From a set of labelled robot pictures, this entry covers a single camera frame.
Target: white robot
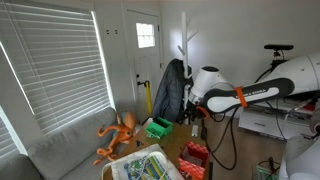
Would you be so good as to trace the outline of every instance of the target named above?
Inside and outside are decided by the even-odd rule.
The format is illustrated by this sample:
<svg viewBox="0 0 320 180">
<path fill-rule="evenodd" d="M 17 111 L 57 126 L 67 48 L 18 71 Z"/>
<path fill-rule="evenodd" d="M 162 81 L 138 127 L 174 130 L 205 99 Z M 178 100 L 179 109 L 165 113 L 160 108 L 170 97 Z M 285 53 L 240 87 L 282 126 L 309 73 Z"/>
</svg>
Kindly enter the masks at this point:
<svg viewBox="0 0 320 180">
<path fill-rule="evenodd" d="M 191 89 L 188 107 L 192 109 L 195 105 L 201 105 L 212 114 L 220 114 L 241 105 L 320 90 L 320 52 L 280 64 L 269 76 L 250 86 L 230 90 L 231 86 L 224 82 L 218 69 L 202 68 Z M 320 123 L 313 123 L 313 128 L 320 130 Z M 319 180 L 319 154 L 320 140 L 306 140 L 303 137 L 289 139 L 279 179 Z"/>
</svg>

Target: gray couch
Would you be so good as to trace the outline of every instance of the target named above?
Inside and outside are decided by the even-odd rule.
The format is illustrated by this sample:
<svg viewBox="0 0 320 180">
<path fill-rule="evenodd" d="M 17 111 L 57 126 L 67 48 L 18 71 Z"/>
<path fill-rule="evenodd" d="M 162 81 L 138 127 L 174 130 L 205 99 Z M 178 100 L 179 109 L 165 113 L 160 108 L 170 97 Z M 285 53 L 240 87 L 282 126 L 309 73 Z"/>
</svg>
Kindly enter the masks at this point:
<svg viewBox="0 0 320 180">
<path fill-rule="evenodd" d="M 92 163 L 97 159 L 96 150 L 107 147 L 112 133 L 100 138 L 97 129 L 116 124 L 116 113 L 107 108 L 93 116 L 78 121 L 75 125 L 50 136 L 46 140 L 31 146 L 28 156 L 17 155 L 1 163 L 0 179 L 2 180 L 98 180 L 103 161 L 97 166 Z M 119 144 L 116 152 L 125 147 Z"/>
</svg>

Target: white coat rack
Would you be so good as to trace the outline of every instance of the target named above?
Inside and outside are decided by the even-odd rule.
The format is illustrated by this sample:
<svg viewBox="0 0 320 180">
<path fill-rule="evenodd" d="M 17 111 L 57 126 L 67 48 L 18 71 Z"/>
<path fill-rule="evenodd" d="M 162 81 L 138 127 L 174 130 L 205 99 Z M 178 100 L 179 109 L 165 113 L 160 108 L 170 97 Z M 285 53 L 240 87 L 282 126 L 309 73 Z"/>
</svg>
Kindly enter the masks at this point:
<svg viewBox="0 0 320 180">
<path fill-rule="evenodd" d="M 181 21 L 182 21 L 182 48 L 181 46 L 178 46 L 178 49 L 180 50 L 181 54 L 182 54 L 182 61 L 183 61 L 183 67 L 184 67 L 184 78 L 189 79 L 192 75 L 188 75 L 188 42 L 199 32 L 196 31 L 194 33 L 192 33 L 189 37 L 188 37 L 188 26 L 190 24 L 190 20 L 187 22 L 187 15 L 186 12 L 182 12 L 181 14 Z M 188 89 L 190 88 L 190 85 L 186 85 L 184 88 L 184 109 L 187 108 L 187 102 L 188 102 Z"/>
</svg>

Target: shelf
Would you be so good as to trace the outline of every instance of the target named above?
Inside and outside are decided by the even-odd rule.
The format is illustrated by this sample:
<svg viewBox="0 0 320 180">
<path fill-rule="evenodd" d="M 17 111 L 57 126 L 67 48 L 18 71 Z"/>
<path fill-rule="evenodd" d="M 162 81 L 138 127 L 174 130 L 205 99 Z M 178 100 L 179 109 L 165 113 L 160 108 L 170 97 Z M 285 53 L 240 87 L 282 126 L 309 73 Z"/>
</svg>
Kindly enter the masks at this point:
<svg viewBox="0 0 320 180">
<path fill-rule="evenodd" d="M 278 106 L 276 100 L 268 102 L 273 108 L 278 109 L 279 127 L 286 139 L 299 135 L 312 135 L 309 129 L 312 111 L 299 109 L 291 112 L 292 109 L 299 106 L 299 102 L 296 101 L 280 99 L 278 100 Z M 244 108 L 240 116 L 239 127 L 282 138 L 277 125 L 275 110 L 265 102 Z"/>
<path fill-rule="evenodd" d="M 268 101 L 271 106 L 273 108 L 277 108 L 277 102 L 276 100 L 270 100 Z M 285 111 L 290 111 L 292 110 L 293 108 L 296 108 L 297 106 L 299 106 L 300 102 L 299 101 L 292 101 L 292 100 L 283 100 L 283 99 L 279 99 L 278 100 L 278 109 L 282 109 L 282 110 L 285 110 Z M 263 106 L 263 107 L 270 107 L 266 102 L 260 102 L 260 103 L 256 103 L 254 105 L 257 105 L 257 106 Z M 300 113 L 305 113 L 305 114 L 312 114 L 312 111 L 308 110 L 308 109 L 304 109 L 304 108 L 301 108 L 299 109 L 298 111 L 296 112 L 300 112 Z"/>
<path fill-rule="evenodd" d="M 259 107 L 259 106 L 250 106 L 244 109 L 245 112 L 255 114 L 257 116 L 268 117 L 270 119 L 276 119 L 276 113 L 269 107 Z M 285 119 L 286 111 L 280 110 L 278 111 L 278 120 L 283 121 Z"/>
</svg>

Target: red box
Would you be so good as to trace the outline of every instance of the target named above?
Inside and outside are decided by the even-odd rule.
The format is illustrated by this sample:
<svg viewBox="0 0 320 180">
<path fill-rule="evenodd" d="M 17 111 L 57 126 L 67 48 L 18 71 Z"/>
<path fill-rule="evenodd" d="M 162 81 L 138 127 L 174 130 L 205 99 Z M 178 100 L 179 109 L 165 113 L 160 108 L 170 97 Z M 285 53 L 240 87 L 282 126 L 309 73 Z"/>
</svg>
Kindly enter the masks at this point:
<svg viewBox="0 0 320 180">
<path fill-rule="evenodd" d="M 191 176 L 203 179 L 208 158 L 209 151 L 206 147 L 193 142 L 187 142 L 178 158 L 180 169 Z"/>
</svg>

